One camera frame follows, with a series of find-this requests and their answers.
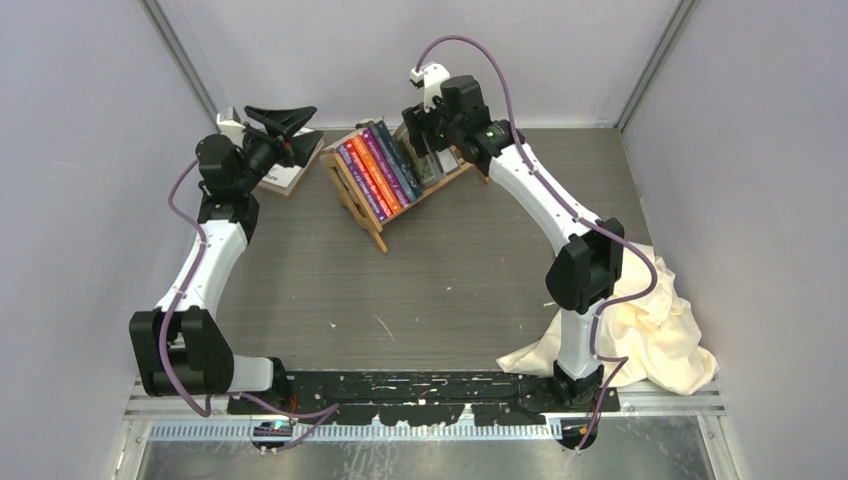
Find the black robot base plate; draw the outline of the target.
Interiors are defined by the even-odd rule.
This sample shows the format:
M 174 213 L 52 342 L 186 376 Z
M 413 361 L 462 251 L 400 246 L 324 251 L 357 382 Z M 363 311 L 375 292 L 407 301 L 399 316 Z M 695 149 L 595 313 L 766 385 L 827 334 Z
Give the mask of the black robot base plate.
M 294 371 L 283 390 L 257 392 L 298 414 L 339 406 L 329 424 L 452 425 L 469 409 L 476 426 L 536 425 L 547 414 L 589 413 L 596 397 L 567 398 L 553 378 L 495 371 Z

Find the magenta paperback book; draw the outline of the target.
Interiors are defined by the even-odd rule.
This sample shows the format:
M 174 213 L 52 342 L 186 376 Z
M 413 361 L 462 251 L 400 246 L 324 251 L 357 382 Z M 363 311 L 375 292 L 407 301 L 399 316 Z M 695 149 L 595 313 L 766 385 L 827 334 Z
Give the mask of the magenta paperback book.
M 389 202 L 389 206 L 394 213 L 402 211 L 409 205 L 409 200 L 400 185 L 400 182 L 393 172 L 386 154 L 383 152 L 376 136 L 369 128 L 363 128 L 360 135 L 362 136 L 366 146 L 368 147 L 374 162 L 377 165 L 382 180 L 378 182 L 381 187 L 385 187 L 384 196 Z

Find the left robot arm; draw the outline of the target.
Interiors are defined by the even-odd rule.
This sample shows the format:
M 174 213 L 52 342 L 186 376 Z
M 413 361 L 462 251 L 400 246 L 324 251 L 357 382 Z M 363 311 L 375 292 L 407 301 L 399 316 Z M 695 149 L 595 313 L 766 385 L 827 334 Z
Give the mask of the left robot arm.
M 229 108 L 218 130 L 201 139 L 187 174 L 200 176 L 196 214 L 172 211 L 195 231 L 188 258 L 155 307 L 137 311 L 129 334 L 141 384 L 152 397 L 252 393 L 269 413 L 292 397 L 285 368 L 275 357 L 233 352 L 216 323 L 221 295 L 258 225 L 254 190 L 274 167 L 307 166 L 322 132 L 308 128 L 314 106 L 247 106 L 242 121 Z

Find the stack of grey magazines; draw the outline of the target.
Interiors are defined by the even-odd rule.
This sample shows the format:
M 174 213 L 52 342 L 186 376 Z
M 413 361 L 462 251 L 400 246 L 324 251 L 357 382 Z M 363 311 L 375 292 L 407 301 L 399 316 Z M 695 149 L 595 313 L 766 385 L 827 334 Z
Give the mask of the stack of grey magazines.
M 413 148 L 405 123 L 398 126 L 393 137 L 422 190 L 434 186 L 447 175 L 460 169 L 458 156 L 453 150 L 419 155 Z

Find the red Treehouse book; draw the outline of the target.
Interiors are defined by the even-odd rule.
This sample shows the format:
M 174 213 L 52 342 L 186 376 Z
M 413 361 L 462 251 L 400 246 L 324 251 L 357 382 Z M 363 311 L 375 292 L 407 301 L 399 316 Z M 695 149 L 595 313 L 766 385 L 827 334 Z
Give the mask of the red Treehouse book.
M 354 163 L 360 171 L 360 176 L 362 177 L 368 190 L 369 202 L 372 208 L 374 209 L 378 221 L 384 222 L 388 220 L 392 211 L 387 202 L 383 199 L 376 183 L 373 181 L 370 174 L 368 173 L 368 169 L 365 163 L 363 162 L 361 156 L 359 155 L 357 149 L 355 148 L 353 142 L 351 140 L 347 140 L 344 145 L 347 151 L 351 154 Z

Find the floral Louisa May Alcott book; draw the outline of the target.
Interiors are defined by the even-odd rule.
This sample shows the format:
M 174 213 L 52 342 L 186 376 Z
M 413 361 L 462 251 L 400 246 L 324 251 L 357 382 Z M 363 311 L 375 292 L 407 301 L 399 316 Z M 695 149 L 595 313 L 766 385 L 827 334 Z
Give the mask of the floral Louisa May Alcott book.
M 412 175 L 410 167 L 408 165 L 408 162 L 406 161 L 405 157 L 403 156 L 403 154 L 400 151 L 399 144 L 394 139 L 394 137 L 391 135 L 391 133 L 390 133 L 388 127 L 386 126 L 385 122 L 383 120 L 378 120 L 376 122 L 380 123 L 380 128 L 382 130 L 382 133 L 388 136 L 388 141 L 390 142 L 391 148 L 394 150 L 394 153 L 398 156 L 398 163 L 400 164 L 400 168 L 401 168 L 407 182 L 411 186 L 411 188 L 414 192 L 414 195 L 416 197 L 416 199 L 412 203 L 412 204 L 415 204 L 417 202 L 417 200 L 419 199 L 419 197 L 421 196 L 421 193 L 422 193 L 421 188 L 418 185 L 417 181 L 415 180 L 414 176 Z

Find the purple 52-Storey Treehouse book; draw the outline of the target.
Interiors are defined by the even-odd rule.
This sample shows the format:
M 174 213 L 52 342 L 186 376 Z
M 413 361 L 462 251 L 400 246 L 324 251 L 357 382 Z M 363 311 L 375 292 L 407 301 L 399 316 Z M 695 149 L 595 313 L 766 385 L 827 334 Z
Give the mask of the purple 52-Storey Treehouse book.
M 370 207 L 371 211 L 375 215 L 374 209 L 372 208 L 372 206 L 369 202 L 368 190 L 366 188 L 366 185 L 365 185 L 362 177 L 360 176 L 360 171 L 358 170 L 356 164 L 354 163 L 351 154 L 347 151 L 344 144 L 339 144 L 335 148 L 335 151 L 342 157 L 343 162 L 344 162 L 347 170 L 350 172 L 350 174 L 352 175 L 352 177 L 354 179 L 355 186 L 358 188 L 358 190 L 360 191 L 362 196 L 365 198 L 366 204 Z

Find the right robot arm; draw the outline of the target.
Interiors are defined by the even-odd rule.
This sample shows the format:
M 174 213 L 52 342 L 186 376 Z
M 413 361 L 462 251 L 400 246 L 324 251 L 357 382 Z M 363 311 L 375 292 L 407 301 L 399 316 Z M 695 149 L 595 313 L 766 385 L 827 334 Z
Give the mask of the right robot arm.
M 552 388 L 558 403 L 577 411 L 590 402 L 603 379 L 593 348 L 602 303 L 621 277 L 622 236 L 615 218 L 600 219 L 581 206 L 533 155 L 524 137 L 507 120 L 494 120 L 479 82 L 452 76 L 432 64 L 412 71 L 420 104 L 402 113 L 410 142 L 419 154 L 450 147 L 487 178 L 505 189 L 546 235 L 556 255 L 545 277 L 559 307 L 560 347 L 552 363 Z

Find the orange 78-Storey Treehouse book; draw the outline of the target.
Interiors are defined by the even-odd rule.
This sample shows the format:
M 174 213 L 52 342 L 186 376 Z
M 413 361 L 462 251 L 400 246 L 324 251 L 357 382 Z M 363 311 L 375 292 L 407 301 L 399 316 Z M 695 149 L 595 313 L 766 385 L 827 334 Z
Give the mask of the orange 78-Storey Treehouse book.
M 380 171 L 378 170 L 377 165 L 376 165 L 376 163 L 374 162 L 374 159 L 373 159 L 373 157 L 371 156 L 371 154 L 370 154 L 370 151 L 369 151 L 368 147 L 366 146 L 366 144 L 365 144 L 365 142 L 364 142 L 364 140 L 363 140 L 362 136 L 360 135 L 361 131 L 362 131 L 362 130 L 360 130 L 360 131 L 357 133 L 357 135 L 356 135 L 355 137 L 353 137 L 353 138 L 352 138 L 353 144 L 354 144 L 355 148 L 357 149 L 357 151 L 358 151 L 359 155 L 361 156 L 361 158 L 362 158 L 363 162 L 365 163 L 365 165 L 366 165 L 366 167 L 367 167 L 367 169 L 368 169 L 368 173 L 370 174 L 370 176 L 371 176 L 371 178 L 373 179 L 373 181 L 376 183 L 376 185 L 377 185 L 377 187 L 378 187 L 378 189 L 379 189 L 379 191 L 380 191 L 380 193 L 381 193 L 381 195 L 382 195 L 383 199 L 384 199 L 384 200 L 387 202 L 387 204 L 389 205 L 389 202 L 387 201 L 386 197 L 384 196 L 384 193 L 385 193 L 385 187 L 381 187 L 381 186 L 378 184 L 378 182 L 382 180 L 382 177 L 381 177 L 381 175 L 380 175 Z M 392 216 L 394 216 L 395 214 L 396 214 L 396 213 L 394 213 L 394 212 L 392 211 L 392 213 L 390 214 L 390 217 L 389 217 L 389 218 L 391 218 L 391 217 L 392 217 Z

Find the blue Nineteen Eighty-Four book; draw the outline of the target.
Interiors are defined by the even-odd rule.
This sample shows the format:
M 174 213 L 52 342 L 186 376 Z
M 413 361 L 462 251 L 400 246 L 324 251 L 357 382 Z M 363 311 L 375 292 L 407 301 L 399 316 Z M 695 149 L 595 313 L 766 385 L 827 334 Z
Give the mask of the blue Nineteen Eighty-Four book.
M 389 165 L 390 170 L 393 172 L 395 177 L 395 183 L 398 185 L 400 190 L 402 191 L 402 196 L 400 197 L 400 202 L 403 208 L 410 206 L 414 200 L 416 199 L 414 192 L 407 182 L 401 168 L 398 163 L 398 156 L 394 153 L 394 150 L 391 148 L 390 142 L 388 141 L 388 136 L 382 133 L 379 122 L 368 121 L 367 122 L 369 130 L 372 132 L 372 135 L 377 140 L 380 148 L 383 151 L 383 156 L 386 159 L 386 162 Z

